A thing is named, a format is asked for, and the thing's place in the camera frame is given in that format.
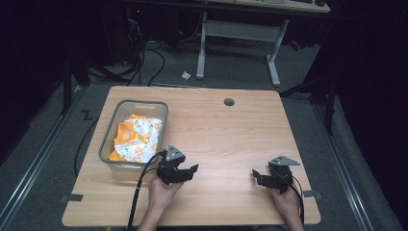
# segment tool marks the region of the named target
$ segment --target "table top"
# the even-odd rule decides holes
[[[282,3],[267,3],[260,0],[207,0],[214,3],[225,3],[231,5],[242,5],[251,7],[263,7],[289,11],[301,11],[308,13],[330,13],[330,8],[325,4],[323,7],[313,3],[302,3],[291,0],[282,0]]]
[[[235,101],[226,106],[224,99]],[[213,90],[156,87],[111,88],[73,194],[64,212],[66,226],[126,226],[139,172],[112,170],[98,156],[116,105],[123,99],[162,101],[168,105],[163,148],[186,155],[179,168],[199,164],[191,181],[176,194],[160,225],[282,224],[265,187],[252,169],[268,173],[268,161],[286,156],[303,191],[311,189],[281,99],[272,90]],[[147,209],[151,174],[143,178],[134,225]],[[318,223],[313,197],[304,198],[305,223]]]

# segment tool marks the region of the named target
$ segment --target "cable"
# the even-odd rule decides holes
[[[75,177],[78,177],[78,169],[77,169],[77,161],[78,161],[78,155],[79,155],[79,151],[81,150],[82,145],[84,144],[85,138],[87,137],[88,133],[90,132],[90,129],[96,124],[96,122],[99,120],[99,117],[92,123],[92,125],[90,126],[90,128],[88,129],[88,131],[85,133],[85,135],[82,137],[81,142],[79,143],[77,152],[75,154],[75,159],[74,159],[74,173],[75,173]]]
[[[180,41],[179,41],[180,43],[183,42],[183,41],[188,41],[188,40],[191,40],[191,39],[199,38],[199,36],[198,36],[198,37],[195,37],[195,34],[197,34],[198,28],[200,28],[200,22],[201,22],[201,18],[202,18],[202,17],[203,17],[203,13],[200,14],[200,17],[198,18],[197,26],[195,27],[195,30],[194,30],[194,32],[191,34],[191,36],[188,37],[188,38],[186,38],[186,39],[180,40]]]
[[[303,198],[302,198],[302,196],[300,195],[300,193],[299,193],[299,191],[292,185],[292,184],[290,184],[288,181],[286,181],[277,171],[275,171],[275,173],[276,173],[276,175],[277,176],[279,176],[279,178],[281,178],[281,180],[283,180],[283,182],[285,182],[285,184],[287,185],[287,186],[289,186],[289,187],[291,187],[291,189],[293,189],[293,191],[296,193],[296,195],[297,195],[297,198],[299,199],[299,204],[300,204],[300,220],[302,221],[302,224],[304,225],[304,223],[305,223],[305,209],[304,209],[304,204],[303,204]]]
[[[267,226],[258,226],[258,227],[255,228],[254,231],[260,231],[260,229],[262,229],[264,227],[267,227]],[[279,229],[284,230],[284,231],[288,231],[286,228],[284,228],[284,227],[282,227],[280,225],[273,225],[273,227],[274,228],[279,228]]]
[[[153,79],[156,78],[156,76],[157,76],[157,75],[163,70],[163,68],[165,67],[165,57],[164,57],[162,54],[160,54],[159,52],[157,52],[157,51],[151,50],[151,52],[154,52],[154,53],[160,55],[160,56],[162,57],[162,59],[163,59],[163,64],[162,64],[162,67],[159,69],[159,71],[158,71],[155,75],[153,75],[153,77],[150,78],[150,81],[149,81],[149,83],[147,84],[148,87],[150,87],[150,85],[151,85]]]
[[[132,202],[132,210],[130,212],[130,216],[129,216],[129,222],[128,222],[128,226],[127,226],[127,231],[131,231],[132,230],[132,226],[133,226],[133,218],[135,216],[135,211],[136,211],[136,204],[138,203],[138,198],[139,198],[139,192],[140,192],[140,187],[141,187],[141,183],[143,182],[143,176],[150,171],[151,169],[147,170],[147,168],[150,166],[151,162],[153,160],[155,160],[157,157],[159,157],[162,154],[162,152],[158,152],[155,155],[153,155],[150,160],[147,162],[147,164],[144,166],[143,171],[141,172],[138,184],[136,185],[136,189],[135,189],[135,194],[133,196],[133,202]]]

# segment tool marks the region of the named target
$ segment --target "table leg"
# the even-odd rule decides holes
[[[277,40],[275,42],[275,46],[273,47],[273,51],[271,55],[267,55],[267,62],[269,67],[270,78],[272,79],[272,84],[275,87],[280,86],[279,76],[276,71],[275,66],[275,59],[279,51],[279,47],[282,43],[283,36],[285,36],[286,28],[288,27],[289,19],[285,19],[282,23],[282,26],[279,30]]]
[[[203,13],[203,22],[201,29],[201,46],[200,53],[198,54],[198,64],[197,64],[197,79],[204,78],[204,67],[205,67],[205,38],[207,33],[207,13]]]

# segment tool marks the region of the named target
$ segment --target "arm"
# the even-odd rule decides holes
[[[149,185],[149,207],[144,214],[138,231],[154,231],[157,228],[163,213],[176,195],[183,183],[169,184],[163,183],[156,174]]]
[[[291,187],[286,192],[279,193],[277,189],[268,189],[275,203],[276,210],[282,216],[291,231],[303,231],[299,216],[299,200]]]

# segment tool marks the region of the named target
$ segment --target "gray carpet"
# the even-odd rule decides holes
[[[165,57],[166,63],[152,85],[283,91],[302,83],[319,51],[318,47],[304,48],[300,51],[294,51],[288,46],[281,47],[276,66],[282,85],[277,89],[271,85],[265,63],[269,44],[258,44],[250,49],[237,44],[230,45],[226,49],[223,49],[223,44],[209,44],[210,50],[207,52],[206,73],[203,80],[196,80],[194,77],[198,48],[193,45],[194,43],[188,43],[177,49],[163,45],[157,49],[156,51]],[[149,44],[150,48],[155,46],[158,47],[158,43]],[[157,53],[145,52],[140,76],[144,86],[160,69],[162,63],[163,60]],[[111,67],[114,71],[121,71],[124,68]],[[184,71],[191,74],[189,80],[181,78]],[[132,82],[133,86],[138,84],[137,78],[138,76]],[[61,132],[55,137],[43,168],[39,175],[35,176],[37,178],[34,184],[22,203],[18,204],[19,209],[7,225],[8,230],[106,230],[106,227],[64,227],[62,217],[66,204],[61,200],[64,195],[70,194],[75,183],[74,160],[81,141],[85,138],[79,149],[78,168],[81,166],[93,129],[87,136],[86,133],[98,118],[107,93],[114,85],[123,85],[123,83],[93,78],[88,88],[80,89],[75,93],[77,103],[72,107]],[[333,147],[330,146],[325,130],[321,127],[321,121],[316,113],[317,106],[310,105],[307,96],[307,94],[297,93],[283,98],[312,189],[321,195],[317,199],[321,222],[307,225],[306,230],[362,230],[336,169],[331,154]],[[19,182],[24,179],[25,172],[41,151],[47,135],[52,132],[58,119],[61,119],[62,102],[63,92],[59,87],[33,119],[30,129],[11,157],[1,166],[1,208],[6,207]],[[333,131],[333,139],[370,216],[372,229],[402,230],[352,138],[339,101],[336,104]],[[282,228],[284,227],[271,226],[262,227],[260,230],[282,230]]]

